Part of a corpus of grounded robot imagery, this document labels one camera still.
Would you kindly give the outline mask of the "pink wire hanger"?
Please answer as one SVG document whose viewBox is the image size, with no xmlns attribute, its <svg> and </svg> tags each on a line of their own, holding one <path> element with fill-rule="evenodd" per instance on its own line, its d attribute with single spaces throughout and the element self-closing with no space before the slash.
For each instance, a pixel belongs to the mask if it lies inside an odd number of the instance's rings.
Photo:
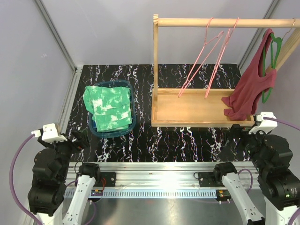
<svg viewBox="0 0 300 225">
<path fill-rule="evenodd" d="M 224 55 L 225 49 L 226 49 L 226 47 L 227 47 L 227 45 L 228 45 L 229 39 L 230 39 L 232 33 L 234 32 L 234 30 L 235 30 L 235 28 L 236 28 L 237 23 L 238 23 L 239 20 L 240 20 L 240 18 L 238 17 L 238 18 L 236 19 L 236 21 L 235 21 L 234 26 L 233 26 L 232 28 L 229 28 L 228 31 L 227 31 L 227 34 L 226 34 L 226 36 L 225 36 L 225 38 L 224 38 L 222 47 L 221 47 L 220 52 L 219 52 L 219 54 L 218 54 L 218 58 L 217 58 L 217 61 L 216 61 L 215 66 L 214 66 L 212 75 L 211 75 L 211 77 L 210 77 L 210 82 L 209 82 L 209 84 L 208 84 L 208 87 L 207 87 L 207 90 L 206 90 L 206 93 L 205 93 L 205 97 L 204 97 L 205 99 L 206 99 L 206 98 L 208 97 L 208 95 L 209 95 L 209 91 L 210 91 L 210 89 L 211 89 L 213 80 L 214 80 L 215 75 L 216 75 L 216 73 L 217 73 L 217 70 L 218 70 L 218 68 L 219 68 L 221 59 L 222 59 L 222 57 L 223 57 L 223 55 Z"/>
<path fill-rule="evenodd" d="M 224 32 L 221 31 L 219 32 L 216 36 L 214 36 L 212 39 L 208 40 L 207 37 L 208 37 L 208 29 L 209 29 L 209 26 L 212 22 L 214 18 L 211 17 L 206 25 L 206 30 L 205 30 L 205 37 L 204 37 L 204 44 L 202 46 L 202 49 L 201 51 L 199 52 L 191 70 L 189 71 L 188 75 L 187 75 L 187 78 L 185 80 L 185 82 L 183 83 L 177 97 L 181 97 L 183 92 L 185 91 L 185 89 L 189 86 L 189 84 L 192 82 L 193 78 L 195 77 L 195 75 L 199 72 L 199 70 L 203 67 L 204 63 L 206 62 L 206 60 L 208 59 L 208 57 L 211 55 L 211 53 L 214 51 L 214 49 L 216 48 L 216 46 L 218 45 L 218 43 L 220 42 L 221 38 L 223 37 L 224 35 Z M 207 48 L 207 46 L 209 46 L 211 43 L 214 44 L 214 46 L 211 48 L 211 50 L 209 51 L 209 53 L 205 56 L 205 58 L 203 59 L 203 61 L 201 62 L 201 64 L 199 65 L 199 67 L 196 69 L 196 71 L 194 71 L 194 68 L 195 66 L 197 65 L 200 57 L 202 56 L 204 50 Z"/>
</svg>

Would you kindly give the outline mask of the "green tie-dye trousers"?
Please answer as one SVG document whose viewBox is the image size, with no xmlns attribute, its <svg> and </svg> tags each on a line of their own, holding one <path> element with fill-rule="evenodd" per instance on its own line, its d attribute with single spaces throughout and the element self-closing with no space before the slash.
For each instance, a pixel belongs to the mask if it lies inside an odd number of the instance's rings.
<svg viewBox="0 0 300 225">
<path fill-rule="evenodd" d="M 116 131 L 131 124 L 130 89 L 87 86 L 83 94 L 86 110 L 92 113 L 98 132 Z"/>
</svg>

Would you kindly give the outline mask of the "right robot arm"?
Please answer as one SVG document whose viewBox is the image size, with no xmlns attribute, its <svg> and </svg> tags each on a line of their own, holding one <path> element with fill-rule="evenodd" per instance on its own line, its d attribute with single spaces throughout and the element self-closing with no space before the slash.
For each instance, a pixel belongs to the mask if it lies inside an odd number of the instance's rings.
<svg viewBox="0 0 300 225">
<path fill-rule="evenodd" d="M 248 131 L 239 125 L 222 130 L 224 148 L 234 143 L 244 149 L 256 171 L 259 188 L 264 195 L 266 215 L 255 207 L 240 183 L 232 162 L 217 164 L 213 181 L 229 191 L 244 225 L 298 225 L 300 223 L 300 179 L 289 169 L 293 153 L 288 141 L 259 129 Z"/>
</svg>

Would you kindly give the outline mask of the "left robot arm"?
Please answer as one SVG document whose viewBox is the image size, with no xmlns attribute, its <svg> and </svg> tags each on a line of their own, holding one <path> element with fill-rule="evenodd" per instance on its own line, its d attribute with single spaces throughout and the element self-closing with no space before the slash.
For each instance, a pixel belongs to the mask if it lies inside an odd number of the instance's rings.
<svg viewBox="0 0 300 225">
<path fill-rule="evenodd" d="M 33 179 L 28 193 L 30 211 L 44 225 L 80 225 L 91 190 L 102 179 L 98 164 L 83 163 L 79 167 L 75 193 L 65 215 L 62 209 L 71 156 L 90 146 L 88 132 L 86 129 L 72 131 L 75 141 L 58 132 L 47 140 L 44 135 L 49 132 L 41 129 L 40 133 L 37 140 L 44 149 L 34 158 Z"/>
</svg>

